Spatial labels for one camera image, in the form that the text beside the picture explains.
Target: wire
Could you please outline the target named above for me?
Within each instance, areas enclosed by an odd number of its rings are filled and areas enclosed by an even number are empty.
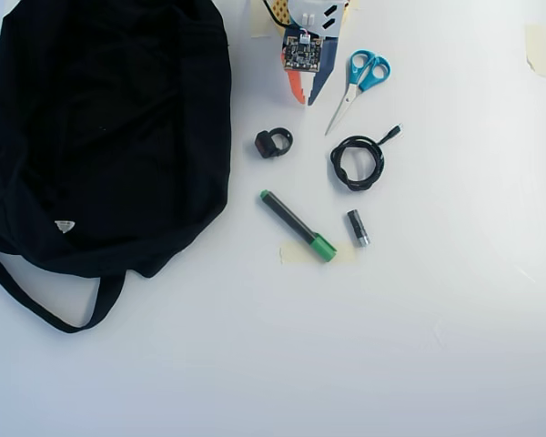
[[[367,189],[370,189],[370,187],[380,179],[380,176],[382,176],[382,172],[384,171],[384,154],[382,153],[380,146],[390,139],[393,139],[399,133],[400,125],[391,129],[391,131],[378,143],[368,137],[350,137],[342,141],[330,155],[331,162],[336,171],[336,176],[338,176],[339,180],[346,184],[352,191],[366,191]],[[348,173],[346,173],[346,170],[344,170],[341,165],[342,157],[347,148],[364,148],[372,155],[376,167],[368,178],[364,180],[351,180],[348,178]]]

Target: black cable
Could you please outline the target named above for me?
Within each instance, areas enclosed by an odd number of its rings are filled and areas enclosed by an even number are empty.
[[[291,30],[299,30],[299,31],[305,31],[305,29],[303,29],[301,26],[299,25],[294,25],[294,24],[291,24],[291,25],[286,25],[285,23],[282,23],[278,18],[277,16],[275,15],[275,13],[271,10],[271,6],[269,5],[268,1],[267,0],[263,0],[263,3],[265,4],[265,7],[267,8],[267,10],[269,11],[269,14],[271,15],[271,18],[273,19],[273,21],[275,22],[276,25],[279,25],[285,29],[291,29]],[[318,34],[314,34],[314,33],[311,33],[309,32],[309,34],[314,37],[314,38],[318,38],[319,35]]]
[[[330,155],[331,162],[334,165],[334,170],[336,170],[336,175],[339,180],[348,186],[352,191],[366,191],[370,189],[374,183],[380,179],[382,176],[382,171],[384,171],[384,154],[382,153],[382,146],[388,140],[393,139],[396,135],[400,133],[400,126],[396,126],[383,138],[379,143],[370,139],[368,137],[350,137],[342,141],[342,143],[337,146]],[[348,178],[346,170],[342,168],[342,157],[347,148],[364,148],[366,149],[374,158],[376,167],[372,174],[364,180],[351,180]]]

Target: bag logo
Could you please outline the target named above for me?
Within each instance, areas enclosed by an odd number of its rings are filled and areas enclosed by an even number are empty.
[[[58,220],[55,222],[58,230],[66,234],[69,230],[75,227],[74,221]]]

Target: green marker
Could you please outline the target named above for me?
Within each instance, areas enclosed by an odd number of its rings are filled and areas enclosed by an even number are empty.
[[[308,244],[314,249],[324,261],[330,262],[338,252],[331,244],[328,243],[321,235],[313,232],[306,224],[301,221],[291,210],[283,205],[281,200],[268,190],[261,192],[261,199],[265,204],[273,209],[283,221],[291,226]]]

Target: backpack strap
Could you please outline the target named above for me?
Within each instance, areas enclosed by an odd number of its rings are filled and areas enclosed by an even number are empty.
[[[87,325],[83,327],[75,327],[60,320],[53,313],[36,303],[20,286],[16,283],[14,278],[6,271],[4,265],[0,262],[0,285],[8,291],[8,294],[12,296],[22,306],[31,310],[34,314],[40,317],[49,325],[66,332],[67,334],[73,334],[81,330],[88,330],[99,324],[107,315],[107,313],[115,305],[117,298],[121,294],[124,282],[126,280],[126,274],[108,276],[101,278],[99,282],[99,290],[97,291],[97,299],[95,302],[95,308],[93,310],[93,316]]]

